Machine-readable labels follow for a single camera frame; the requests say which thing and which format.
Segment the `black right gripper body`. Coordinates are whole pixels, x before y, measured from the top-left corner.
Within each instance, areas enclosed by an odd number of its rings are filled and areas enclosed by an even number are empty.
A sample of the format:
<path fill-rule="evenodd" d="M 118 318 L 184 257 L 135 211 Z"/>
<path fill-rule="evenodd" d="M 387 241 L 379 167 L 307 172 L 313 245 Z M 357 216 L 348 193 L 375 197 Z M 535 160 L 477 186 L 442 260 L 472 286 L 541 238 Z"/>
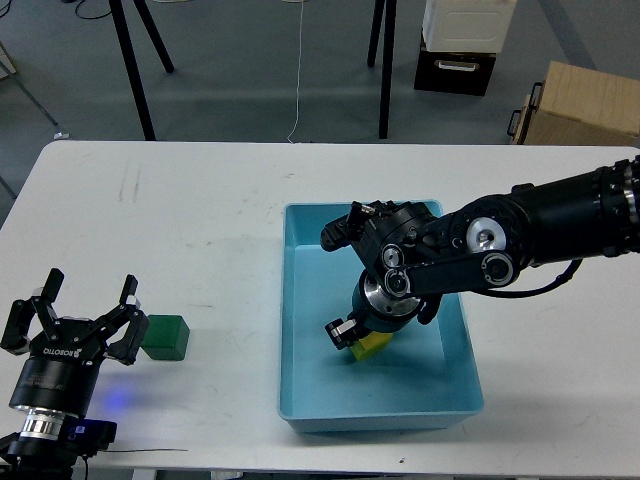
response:
<path fill-rule="evenodd" d="M 442 295 L 427 297 L 440 297 L 442 300 Z M 367 272 L 363 272 L 352 295 L 352 312 L 349 318 L 367 327 L 370 333 L 394 333 L 414 318 L 417 319 L 424 299 L 389 296 Z"/>

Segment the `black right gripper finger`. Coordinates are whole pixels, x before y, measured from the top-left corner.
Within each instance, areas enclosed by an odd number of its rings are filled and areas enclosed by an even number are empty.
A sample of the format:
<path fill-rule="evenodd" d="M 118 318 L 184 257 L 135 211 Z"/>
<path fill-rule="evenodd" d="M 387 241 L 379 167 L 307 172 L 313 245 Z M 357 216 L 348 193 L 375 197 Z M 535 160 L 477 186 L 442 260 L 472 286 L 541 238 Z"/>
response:
<path fill-rule="evenodd" d="M 325 331 L 333 345 L 342 350 L 354 346 L 355 343 L 370 334 L 370 330 L 353 318 L 336 319 L 325 325 Z"/>
<path fill-rule="evenodd" d="M 420 324 L 429 324 L 437 315 L 440 308 L 440 297 L 426 297 L 423 301 L 423 306 L 417 315 L 417 320 Z"/>

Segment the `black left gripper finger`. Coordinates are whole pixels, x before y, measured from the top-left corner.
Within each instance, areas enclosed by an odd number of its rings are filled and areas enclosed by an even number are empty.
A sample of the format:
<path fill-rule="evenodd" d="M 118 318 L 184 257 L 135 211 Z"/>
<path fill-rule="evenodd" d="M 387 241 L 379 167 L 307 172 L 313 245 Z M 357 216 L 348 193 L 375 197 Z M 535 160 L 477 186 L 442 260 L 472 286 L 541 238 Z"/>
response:
<path fill-rule="evenodd" d="M 130 366 L 136 361 L 139 348 L 149 326 L 149 319 L 135 296 L 138 280 L 127 275 L 118 305 L 91 322 L 84 341 L 91 355 L 86 363 L 100 364 L 105 358 Z"/>
<path fill-rule="evenodd" d="M 57 343 L 61 340 L 53 303 L 57 299 L 63 280 L 63 272 L 52 268 L 39 293 L 33 294 L 29 299 L 13 302 L 1 339 L 2 349 L 13 355 L 26 353 L 31 342 L 28 333 L 34 317 L 38 318 L 47 342 Z"/>

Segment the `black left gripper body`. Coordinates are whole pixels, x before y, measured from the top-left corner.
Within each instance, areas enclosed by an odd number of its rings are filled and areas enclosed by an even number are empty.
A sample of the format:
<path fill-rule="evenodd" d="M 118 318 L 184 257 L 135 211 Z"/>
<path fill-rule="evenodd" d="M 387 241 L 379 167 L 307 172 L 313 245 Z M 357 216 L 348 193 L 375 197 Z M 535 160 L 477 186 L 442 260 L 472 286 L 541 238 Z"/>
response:
<path fill-rule="evenodd" d="M 8 321 L 8 351 L 29 355 L 9 406 L 86 415 L 107 348 L 101 321 L 62 317 L 54 322 L 55 341 L 44 333 L 29 341 L 29 324 L 16 318 Z"/>

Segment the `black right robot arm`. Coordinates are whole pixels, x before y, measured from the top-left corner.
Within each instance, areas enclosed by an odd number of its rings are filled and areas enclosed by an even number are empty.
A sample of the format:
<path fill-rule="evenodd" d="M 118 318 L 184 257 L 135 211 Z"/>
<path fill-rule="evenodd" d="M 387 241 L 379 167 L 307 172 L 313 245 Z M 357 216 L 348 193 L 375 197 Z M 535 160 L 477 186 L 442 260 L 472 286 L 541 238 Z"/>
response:
<path fill-rule="evenodd" d="M 325 330 L 337 349 L 412 319 L 426 325 L 444 295 L 527 298 L 572 279 L 585 258 L 639 250 L 639 161 L 544 185 L 522 184 L 437 217 L 420 202 L 355 202 L 320 245 L 352 247 L 364 266 L 352 311 Z"/>

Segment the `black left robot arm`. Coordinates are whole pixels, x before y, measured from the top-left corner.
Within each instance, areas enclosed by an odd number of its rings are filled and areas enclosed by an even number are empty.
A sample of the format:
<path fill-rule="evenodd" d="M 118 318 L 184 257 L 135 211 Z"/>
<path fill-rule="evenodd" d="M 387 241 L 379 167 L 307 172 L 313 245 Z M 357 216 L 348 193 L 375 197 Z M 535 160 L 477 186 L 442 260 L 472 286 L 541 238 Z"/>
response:
<path fill-rule="evenodd" d="M 14 301 L 1 339 L 3 350 L 27 357 L 9 401 L 26 419 L 1 440 L 4 479 L 69 479 L 77 460 L 108 449 L 116 423 L 87 416 L 100 367 L 106 359 L 133 364 L 149 326 L 134 276 L 95 320 L 55 313 L 63 280 L 54 268 L 39 291 Z"/>

